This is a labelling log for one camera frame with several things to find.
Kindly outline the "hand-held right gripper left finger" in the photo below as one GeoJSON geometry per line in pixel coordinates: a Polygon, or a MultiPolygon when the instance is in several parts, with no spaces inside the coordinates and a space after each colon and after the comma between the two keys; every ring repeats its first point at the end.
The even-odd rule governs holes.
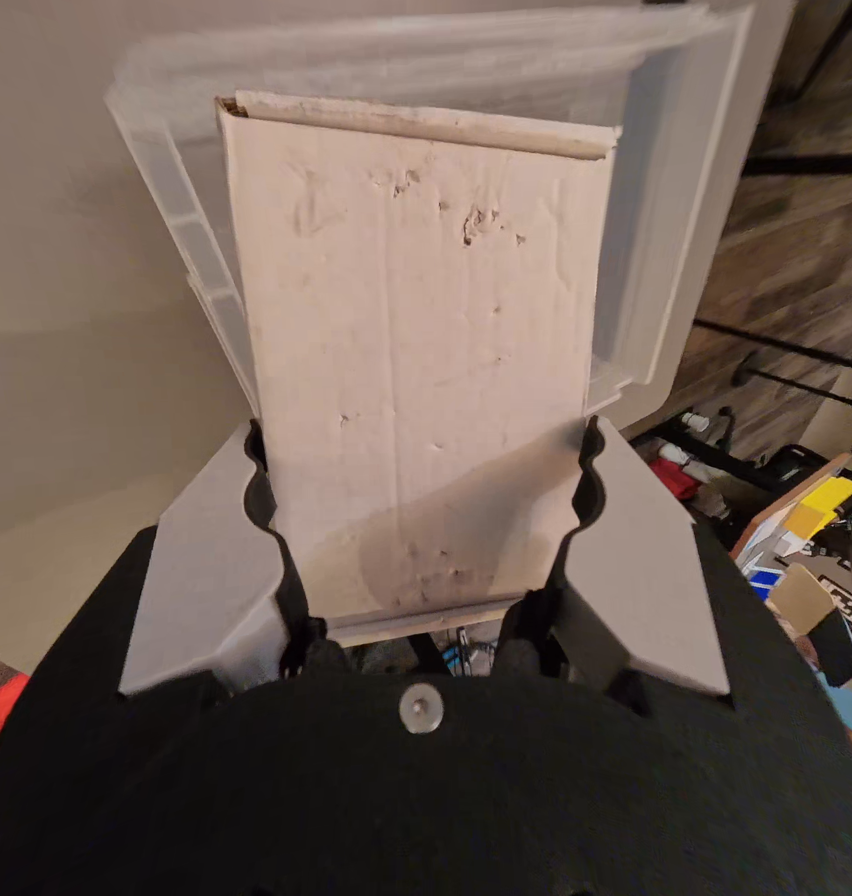
{"type": "Polygon", "coordinates": [[[154,535],[119,690],[210,672],[240,693],[297,674],[308,599],[285,538],[257,420],[239,427],[166,509],[154,535]]]}

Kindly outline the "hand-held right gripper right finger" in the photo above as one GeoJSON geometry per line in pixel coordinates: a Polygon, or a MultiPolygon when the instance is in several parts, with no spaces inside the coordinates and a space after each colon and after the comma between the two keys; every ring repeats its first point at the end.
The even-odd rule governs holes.
{"type": "Polygon", "coordinates": [[[694,521],[603,417],[586,426],[573,504],[548,585],[552,632],[577,678],[605,692],[624,673],[730,694],[694,521]]]}

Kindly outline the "white cardboard box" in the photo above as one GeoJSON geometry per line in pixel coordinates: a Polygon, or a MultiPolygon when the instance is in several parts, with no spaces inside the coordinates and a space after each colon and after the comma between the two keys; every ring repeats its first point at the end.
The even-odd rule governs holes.
{"type": "Polygon", "coordinates": [[[216,101],[277,510],[344,644],[496,617],[577,525],[621,128],[216,101]]]}

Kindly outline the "clear plastic bin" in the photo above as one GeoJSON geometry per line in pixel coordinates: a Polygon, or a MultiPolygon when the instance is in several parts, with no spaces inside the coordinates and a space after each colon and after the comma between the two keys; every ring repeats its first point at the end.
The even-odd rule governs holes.
{"type": "Polygon", "coordinates": [[[106,106],[258,411],[215,99],[243,88],[621,130],[599,259],[590,413],[656,411],[678,360],[794,2],[574,2],[146,39],[106,106]]]}

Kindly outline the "black box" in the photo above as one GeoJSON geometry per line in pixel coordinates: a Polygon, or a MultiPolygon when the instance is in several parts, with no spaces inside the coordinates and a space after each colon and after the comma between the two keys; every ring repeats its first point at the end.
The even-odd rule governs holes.
{"type": "Polygon", "coordinates": [[[840,688],[852,681],[852,626],[840,610],[825,615],[810,630],[808,639],[829,686],[840,688]]]}

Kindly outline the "red bag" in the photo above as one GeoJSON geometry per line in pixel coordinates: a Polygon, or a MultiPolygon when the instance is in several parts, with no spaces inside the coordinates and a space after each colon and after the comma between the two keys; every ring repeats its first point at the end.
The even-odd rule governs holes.
{"type": "Polygon", "coordinates": [[[648,466],[666,489],[681,503],[694,498],[701,487],[701,482],[689,476],[678,463],[663,457],[655,458],[648,466]]]}

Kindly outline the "brown cardboard piece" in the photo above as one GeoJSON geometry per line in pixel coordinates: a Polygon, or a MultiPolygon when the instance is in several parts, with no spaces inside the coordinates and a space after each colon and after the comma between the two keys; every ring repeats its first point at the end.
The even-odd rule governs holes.
{"type": "Polygon", "coordinates": [[[807,567],[791,564],[769,593],[768,604],[798,635],[808,635],[837,608],[807,567]]]}

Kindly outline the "wooden side table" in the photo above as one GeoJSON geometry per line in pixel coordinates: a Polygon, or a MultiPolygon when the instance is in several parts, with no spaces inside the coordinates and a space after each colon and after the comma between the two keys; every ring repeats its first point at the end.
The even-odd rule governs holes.
{"type": "MultiPolygon", "coordinates": [[[[852,479],[852,457],[843,455],[827,463],[749,522],[732,549],[732,558],[746,580],[749,572],[756,568],[783,569],[786,572],[791,564],[801,564],[817,579],[822,575],[829,577],[852,593],[852,497],[837,509],[835,521],[808,541],[798,539],[782,526],[793,506],[831,476],[852,479]]],[[[824,680],[817,667],[817,656],[808,635],[796,634],[789,623],[770,607],[767,600],[763,603],[804,659],[824,680]]],[[[832,692],[847,692],[852,695],[852,681],[840,688],[829,686],[825,680],[824,683],[832,692]]]]}

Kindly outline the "yellow storage bin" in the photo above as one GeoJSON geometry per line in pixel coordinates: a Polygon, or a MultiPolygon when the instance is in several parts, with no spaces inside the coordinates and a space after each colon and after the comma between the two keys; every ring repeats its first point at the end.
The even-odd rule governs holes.
{"type": "Polygon", "coordinates": [[[808,541],[837,518],[837,509],[852,497],[852,479],[831,476],[795,504],[782,526],[808,541]]]}

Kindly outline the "checkered marker tag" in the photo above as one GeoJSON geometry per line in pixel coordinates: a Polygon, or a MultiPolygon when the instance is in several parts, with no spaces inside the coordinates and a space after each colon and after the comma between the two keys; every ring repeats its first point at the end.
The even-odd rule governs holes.
{"type": "Polygon", "coordinates": [[[826,576],[820,576],[818,582],[830,595],[835,607],[852,626],[852,593],[843,585],[826,576]]]}

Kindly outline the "black metal sign stand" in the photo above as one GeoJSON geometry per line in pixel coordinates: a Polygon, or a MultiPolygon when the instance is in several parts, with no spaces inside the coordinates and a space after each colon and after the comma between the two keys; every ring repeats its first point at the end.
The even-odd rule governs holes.
{"type": "MultiPolygon", "coordinates": [[[[733,337],[743,342],[752,343],[762,349],[776,350],[780,353],[791,354],[815,361],[817,364],[830,365],[852,371],[852,358],[843,357],[831,351],[816,349],[794,342],[787,342],[702,318],[695,318],[692,321],[692,325],[694,328],[708,330],[717,334],[733,337]]],[[[821,399],[831,400],[852,409],[851,397],[830,392],[819,387],[813,387],[812,385],[803,383],[799,380],[776,375],[759,368],[756,365],[757,354],[758,353],[755,351],[750,352],[734,369],[730,379],[730,387],[732,389],[744,387],[751,381],[760,379],[776,385],[798,390],[821,399]]]]}

